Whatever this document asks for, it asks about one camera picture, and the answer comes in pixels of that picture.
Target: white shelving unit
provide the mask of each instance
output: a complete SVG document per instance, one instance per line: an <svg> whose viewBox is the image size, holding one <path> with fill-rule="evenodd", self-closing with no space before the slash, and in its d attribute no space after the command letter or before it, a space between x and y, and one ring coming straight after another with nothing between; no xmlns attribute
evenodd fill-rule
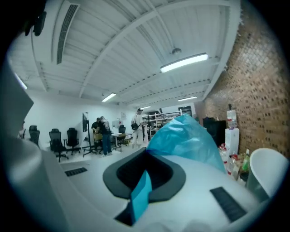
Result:
<svg viewBox="0 0 290 232"><path fill-rule="evenodd" d="M182 110L180 109L179 111L176 112L171 112L171 113L162 113L162 114L151 114L151 115L146 115L146 116L142 116L143 118L143 122L147 122L148 120L146 118L148 117L155 117L154 119L149 119L149 121L154 122L153 123L153 127L151 127L150 129L148 128L148 130L150 130L150 139L152 138L152 131L158 131L158 125L161 125L162 123L168 123L170 122L172 119L178 117L182 115Z"/></svg>

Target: jeans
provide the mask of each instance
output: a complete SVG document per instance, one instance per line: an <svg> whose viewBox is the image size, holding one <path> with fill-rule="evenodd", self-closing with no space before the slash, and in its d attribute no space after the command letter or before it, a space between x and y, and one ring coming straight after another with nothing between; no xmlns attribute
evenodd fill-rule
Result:
<svg viewBox="0 0 290 232"><path fill-rule="evenodd" d="M111 135L103 134L103 149L104 149L104 155L107 155L107 152L112 152L111 150Z"/></svg>

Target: tripod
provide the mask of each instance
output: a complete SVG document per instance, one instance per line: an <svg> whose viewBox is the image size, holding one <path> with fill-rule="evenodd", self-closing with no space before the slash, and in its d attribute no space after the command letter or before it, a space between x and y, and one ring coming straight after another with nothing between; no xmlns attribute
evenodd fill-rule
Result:
<svg viewBox="0 0 290 232"><path fill-rule="evenodd" d="M95 153L95 146L93 146L92 148L92 145L91 145L91 136L90 136L90 128L89 128L89 120L87 120L87 133L88 133L88 137L89 137L89 146L88 147L85 147L85 148L88 148L88 149L84 149L84 151L88 151L87 153L83 154L82 156L85 157L85 155L89 154L89 153Z"/></svg>

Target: brick wall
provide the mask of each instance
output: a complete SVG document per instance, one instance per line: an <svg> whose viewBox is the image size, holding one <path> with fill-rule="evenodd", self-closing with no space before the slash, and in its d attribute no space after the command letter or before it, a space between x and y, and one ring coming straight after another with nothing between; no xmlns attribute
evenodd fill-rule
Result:
<svg viewBox="0 0 290 232"><path fill-rule="evenodd" d="M240 152L267 147L290 157L288 69L263 18L248 4L242 9L244 25L239 27L228 70L197 114L225 120L231 103L237 111Z"/></svg>

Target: monitor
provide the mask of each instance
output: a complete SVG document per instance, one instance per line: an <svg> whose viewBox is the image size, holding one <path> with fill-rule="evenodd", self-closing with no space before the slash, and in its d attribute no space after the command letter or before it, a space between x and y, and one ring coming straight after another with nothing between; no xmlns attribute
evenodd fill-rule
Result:
<svg viewBox="0 0 290 232"><path fill-rule="evenodd" d="M87 117L85 116L84 113L82 113L82 131L83 132L87 131Z"/></svg>

